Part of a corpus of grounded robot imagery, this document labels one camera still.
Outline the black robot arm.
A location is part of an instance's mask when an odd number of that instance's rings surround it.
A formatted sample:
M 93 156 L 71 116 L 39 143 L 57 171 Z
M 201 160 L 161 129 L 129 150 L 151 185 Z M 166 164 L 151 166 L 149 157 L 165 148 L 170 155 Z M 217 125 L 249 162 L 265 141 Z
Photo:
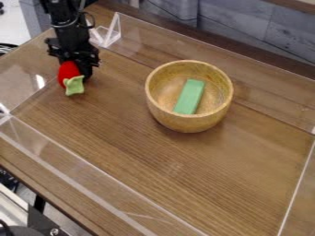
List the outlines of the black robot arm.
M 85 10 L 87 0 L 39 0 L 45 13 L 50 16 L 55 37 L 46 39 L 49 54 L 59 63 L 74 61 L 89 80 L 94 67 L 101 66 L 99 49 L 90 42 L 90 31 L 95 24 L 87 24 Z

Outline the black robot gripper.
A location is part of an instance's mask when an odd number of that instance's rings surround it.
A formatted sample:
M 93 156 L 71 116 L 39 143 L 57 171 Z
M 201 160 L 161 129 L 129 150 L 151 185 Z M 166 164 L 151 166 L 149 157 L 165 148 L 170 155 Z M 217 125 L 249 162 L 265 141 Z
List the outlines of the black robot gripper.
M 94 75 L 94 67 L 101 66 L 99 49 L 90 42 L 91 26 L 87 23 L 51 24 L 55 37 L 45 40 L 49 54 L 59 63 L 74 61 L 89 81 Z

